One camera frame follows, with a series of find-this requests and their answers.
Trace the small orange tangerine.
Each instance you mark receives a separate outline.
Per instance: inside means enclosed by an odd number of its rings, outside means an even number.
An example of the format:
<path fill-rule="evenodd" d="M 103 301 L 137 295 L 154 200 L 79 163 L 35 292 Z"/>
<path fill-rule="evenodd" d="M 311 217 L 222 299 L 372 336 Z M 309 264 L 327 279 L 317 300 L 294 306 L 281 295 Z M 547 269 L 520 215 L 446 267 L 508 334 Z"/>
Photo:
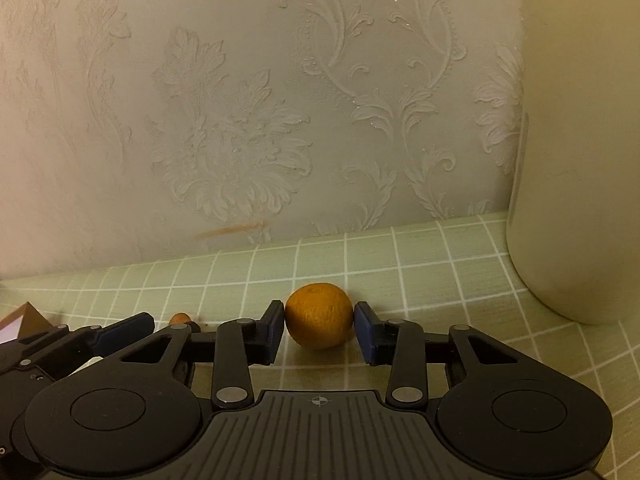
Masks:
<path fill-rule="evenodd" d="M 353 322 L 349 296 L 331 283 L 307 284 L 296 289 L 285 303 L 288 333 L 309 350 L 328 350 L 344 344 Z"/>

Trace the tiny orange kumquat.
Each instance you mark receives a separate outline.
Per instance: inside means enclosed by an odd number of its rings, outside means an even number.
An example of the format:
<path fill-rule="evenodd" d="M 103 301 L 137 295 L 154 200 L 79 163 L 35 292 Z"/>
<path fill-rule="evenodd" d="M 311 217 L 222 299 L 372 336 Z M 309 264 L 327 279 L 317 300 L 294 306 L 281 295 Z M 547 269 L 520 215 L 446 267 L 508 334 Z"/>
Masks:
<path fill-rule="evenodd" d="M 183 313 L 183 312 L 179 312 L 179 313 L 174 314 L 169 320 L 169 324 L 170 325 L 189 324 L 191 322 L 192 322 L 192 320 L 191 320 L 190 316 L 187 315 L 186 313 Z"/>

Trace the brown cardboard box white inside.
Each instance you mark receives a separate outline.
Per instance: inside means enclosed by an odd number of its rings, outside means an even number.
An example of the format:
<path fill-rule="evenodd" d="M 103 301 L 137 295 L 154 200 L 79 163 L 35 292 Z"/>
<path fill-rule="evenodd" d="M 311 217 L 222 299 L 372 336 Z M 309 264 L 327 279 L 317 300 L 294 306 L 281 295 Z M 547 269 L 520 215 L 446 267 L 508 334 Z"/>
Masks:
<path fill-rule="evenodd" d="M 4 344 L 14 339 L 32 336 L 51 327 L 52 324 L 30 302 L 25 302 L 2 318 L 0 342 Z"/>

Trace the green checkered tablecloth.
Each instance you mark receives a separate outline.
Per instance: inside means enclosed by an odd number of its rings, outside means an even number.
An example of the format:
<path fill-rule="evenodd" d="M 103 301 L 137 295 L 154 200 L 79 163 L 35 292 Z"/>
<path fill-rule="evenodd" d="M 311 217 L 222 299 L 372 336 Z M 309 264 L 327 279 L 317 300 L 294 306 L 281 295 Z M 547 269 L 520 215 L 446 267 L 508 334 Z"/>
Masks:
<path fill-rule="evenodd" d="M 613 437 L 600 461 L 608 479 L 639 474 L 639 321 L 593 326 L 544 306 L 516 273 L 506 218 L 484 214 L 400 228 L 218 250 L 205 256 L 5 280 L 1 310 L 31 304 L 54 324 L 107 325 L 177 313 L 211 330 L 309 283 L 331 283 L 381 318 L 446 333 L 468 324 L 588 386 L 608 404 Z"/>

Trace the cream thermos jug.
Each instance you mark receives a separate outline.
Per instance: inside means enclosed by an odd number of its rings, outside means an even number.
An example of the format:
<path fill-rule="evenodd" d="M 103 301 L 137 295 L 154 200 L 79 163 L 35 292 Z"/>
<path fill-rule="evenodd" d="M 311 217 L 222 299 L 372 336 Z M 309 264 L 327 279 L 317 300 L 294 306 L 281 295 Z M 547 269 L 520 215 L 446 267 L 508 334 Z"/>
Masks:
<path fill-rule="evenodd" d="M 639 309 L 639 0 L 522 0 L 523 130 L 506 241 L 551 310 Z"/>

